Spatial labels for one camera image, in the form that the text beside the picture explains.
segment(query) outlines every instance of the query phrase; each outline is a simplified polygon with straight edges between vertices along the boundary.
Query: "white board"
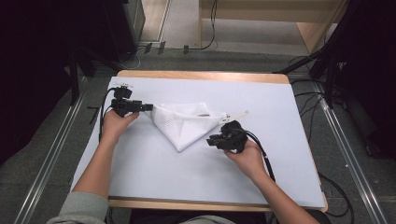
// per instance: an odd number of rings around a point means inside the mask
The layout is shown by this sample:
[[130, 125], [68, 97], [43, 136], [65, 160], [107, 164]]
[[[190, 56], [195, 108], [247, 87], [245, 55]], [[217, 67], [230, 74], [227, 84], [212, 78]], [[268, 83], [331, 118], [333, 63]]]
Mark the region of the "white board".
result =
[[[131, 100], [144, 104], [206, 103], [211, 111], [249, 111], [239, 119], [262, 142], [276, 183], [300, 206], [325, 206], [317, 169], [307, 143], [290, 84], [113, 77], [133, 84]], [[107, 97], [108, 107], [112, 94]], [[98, 144], [98, 123], [75, 173], [72, 188]], [[267, 204], [237, 166], [206, 138], [178, 153], [143, 112], [120, 138], [114, 153], [110, 196], [219, 203]]]

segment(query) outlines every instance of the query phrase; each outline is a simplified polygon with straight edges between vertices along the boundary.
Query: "metal rail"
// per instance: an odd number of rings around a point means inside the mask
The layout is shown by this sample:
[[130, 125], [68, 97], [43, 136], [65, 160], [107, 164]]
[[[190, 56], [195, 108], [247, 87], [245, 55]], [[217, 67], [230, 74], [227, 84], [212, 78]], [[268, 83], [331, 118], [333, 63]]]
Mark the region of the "metal rail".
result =
[[[315, 91], [323, 92], [323, 88], [318, 83], [314, 84], [314, 89]], [[355, 184], [358, 188], [359, 193], [361, 194], [361, 198], [366, 205], [367, 211], [373, 223], [387, 224], [387, 219], [385, 218], [384, 212], [382, 211], [378, 199], [376, 198], [369, 181], [367, 180], [363, 170], [361, 169], [358, 159], [355, 157], [352, 147], [348, 143], [347, 137], [345, 136], [337, 117], [335, 116], [334, 112], [328, 107], [325, 101], [320, 101], [320, 104], [326, 115], [327, 120], [329, 121], [334, 137], [338, 143], [338, 146], [341, 149], [341, 152], [343, 153], [346, 164], [348, 165], [349, 172], [352, 175], [353, 180], [355, 181]]]
[[86, 77], [83, 77], [80, 83], [81, 86], [81, 94], [77, 98], [75, 105], [70, 106], [65, 118], [64, 122], [61, 125], [56, 137], [52, 143], [51, 148], [49, 149], [49, 153], [44, 160], [43, 165], [40, 168], [37, 176], [35, 177], [35, 181], [33, 185], [30, 187], [28, 194], [23, 202], [20, 212], [18, 213], [17, 218], [15, 219], [15, 224], [24, 224], [29, 223], [30, 218], [32, 217], [33, 212], [35, 211], [35, 207], [37, 206], [38, 200], [40, 199], [41, 194], [43, 193], [44, 187], [50, 178], [50, 173], [57, 161], [59, 154], [62, 151], [62, 147], [64, 146], [64, 141], [70, 131], [71, 126], [76, 118], [76, 115], [81, 106], [82, 100], [85, 95], [85, 91], [88, 86], [88, 80]]

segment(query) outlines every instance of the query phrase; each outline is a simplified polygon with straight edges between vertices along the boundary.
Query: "forearm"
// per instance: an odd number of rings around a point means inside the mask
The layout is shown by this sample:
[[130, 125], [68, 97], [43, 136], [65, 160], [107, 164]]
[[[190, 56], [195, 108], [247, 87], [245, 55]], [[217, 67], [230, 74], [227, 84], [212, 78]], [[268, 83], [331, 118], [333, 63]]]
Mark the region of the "forearm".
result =
[[293, 201], [267, 174], [258, 173], [252, 181], [274, 211], [279, 223], [318, 223]]
[[117, 138], [103, 137], [90, 163], [72, 191], [89, 192], [108, 197], [110, 171]]

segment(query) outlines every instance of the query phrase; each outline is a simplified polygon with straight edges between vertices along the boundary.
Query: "person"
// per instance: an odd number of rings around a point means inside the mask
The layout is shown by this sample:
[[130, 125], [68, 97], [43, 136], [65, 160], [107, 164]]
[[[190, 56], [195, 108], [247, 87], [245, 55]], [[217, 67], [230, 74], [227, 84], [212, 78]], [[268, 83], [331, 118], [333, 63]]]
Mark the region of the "person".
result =
[[[113, 153], [122, 133], [138, 116], [139, 113], [133, 113], [122, 118], [114, 110], [105, 114], [102, 139], [90, 163], [67, 195], [59, 216], [50, 219], [48, 224], [105, 223]], [[227, 150], [224, 153], [257, 186], [280, 223], [318, 223], [266, 173], [262, 153], [255, 143], [247, 140], [243, 152], [239, 154]], [[233, 222], [223, 217], [201, 216], [183, 223], [228, 224]]]

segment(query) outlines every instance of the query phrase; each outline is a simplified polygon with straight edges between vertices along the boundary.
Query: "sleeve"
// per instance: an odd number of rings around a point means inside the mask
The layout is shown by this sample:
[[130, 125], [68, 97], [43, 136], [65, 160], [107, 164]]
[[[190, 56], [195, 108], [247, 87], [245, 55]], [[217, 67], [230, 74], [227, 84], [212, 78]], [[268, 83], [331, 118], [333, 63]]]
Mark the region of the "sleeve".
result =
[[104, 223], [108, 208], [107, 199], [86, 192], [70, 192], [58, 217], [47, 224], [55, 223]]

